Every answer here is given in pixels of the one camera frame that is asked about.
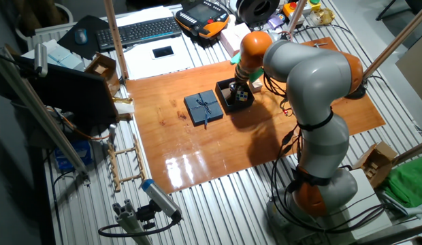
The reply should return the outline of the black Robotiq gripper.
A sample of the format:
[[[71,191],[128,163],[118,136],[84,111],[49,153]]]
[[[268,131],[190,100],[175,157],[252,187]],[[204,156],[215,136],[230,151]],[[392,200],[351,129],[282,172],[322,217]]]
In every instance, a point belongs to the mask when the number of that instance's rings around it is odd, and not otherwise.
[[[241,87],[246,85],[246,83],[248,82],[248,78],[246,76],[235,76],[234,79],[234,82],[229,84],[231,93],[235,93],[237,91],[236,95],[238,97],[245,97],[246,92]]]

